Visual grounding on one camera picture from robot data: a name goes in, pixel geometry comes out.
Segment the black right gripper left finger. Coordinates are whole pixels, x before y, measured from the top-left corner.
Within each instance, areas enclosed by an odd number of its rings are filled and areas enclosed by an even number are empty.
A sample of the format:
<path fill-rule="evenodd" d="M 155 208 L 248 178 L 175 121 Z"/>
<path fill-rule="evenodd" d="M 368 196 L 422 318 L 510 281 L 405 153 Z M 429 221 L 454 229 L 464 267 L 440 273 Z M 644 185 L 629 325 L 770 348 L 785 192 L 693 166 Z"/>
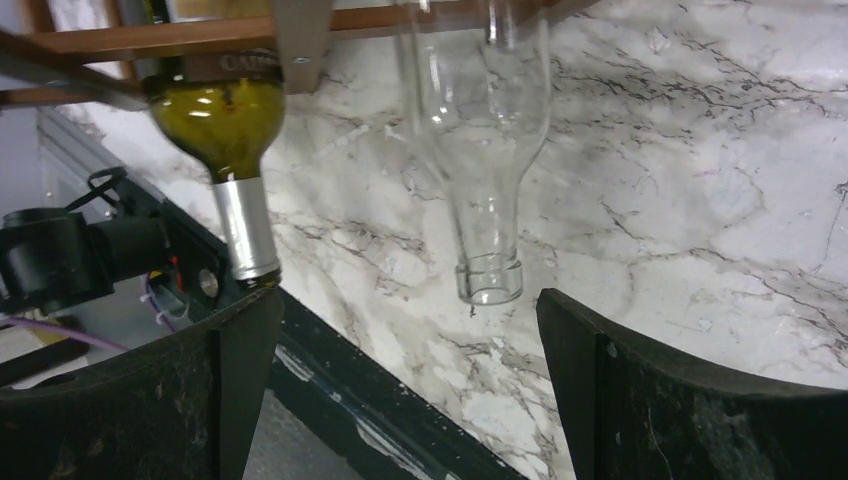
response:
<path fill-rule="evenodd" d="M 264 289 L 178 332 L 1 393 L 5 479 L 239 479 L 281 331 Z"/>

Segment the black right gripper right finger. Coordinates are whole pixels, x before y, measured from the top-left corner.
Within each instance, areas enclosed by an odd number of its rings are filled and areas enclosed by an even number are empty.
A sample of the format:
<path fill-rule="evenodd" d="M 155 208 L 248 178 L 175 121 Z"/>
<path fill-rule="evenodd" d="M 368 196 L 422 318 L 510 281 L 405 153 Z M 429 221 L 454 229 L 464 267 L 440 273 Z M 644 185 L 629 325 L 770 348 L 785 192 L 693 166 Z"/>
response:
<path fill-rule="evenodd" d="M 580 479 L 843 479 L 847 394 L 734 370 L 547 288 L 537 323 Z"/>

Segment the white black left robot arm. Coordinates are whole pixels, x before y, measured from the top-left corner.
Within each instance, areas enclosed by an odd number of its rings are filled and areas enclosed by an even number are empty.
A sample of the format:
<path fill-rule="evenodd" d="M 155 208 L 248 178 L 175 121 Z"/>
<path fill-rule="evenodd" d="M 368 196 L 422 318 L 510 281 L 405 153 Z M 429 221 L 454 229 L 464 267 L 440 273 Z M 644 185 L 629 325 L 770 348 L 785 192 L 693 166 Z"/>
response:
<path fill-rule="evenodd" d="M 168 265 L 168 240 L 156 219 L 89 224 L 62 208 L 10 212 L 1 228 L 1 311 L 54 313 Z"/>

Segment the green bottle silver cap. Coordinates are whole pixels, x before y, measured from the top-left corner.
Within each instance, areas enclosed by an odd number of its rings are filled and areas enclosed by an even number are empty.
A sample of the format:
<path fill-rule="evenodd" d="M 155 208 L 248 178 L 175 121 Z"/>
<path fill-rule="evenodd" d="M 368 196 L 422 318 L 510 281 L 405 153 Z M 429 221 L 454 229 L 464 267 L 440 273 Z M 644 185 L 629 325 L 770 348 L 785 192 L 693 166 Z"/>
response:
<path fill-rule="evenodd" d="M 281 265 L 260 168 L 284 122 L 276 51 L 162 58 L 143 87 L 160 131 L 209 172 L 233 278 L 247 288 L 277 285 Z"/>

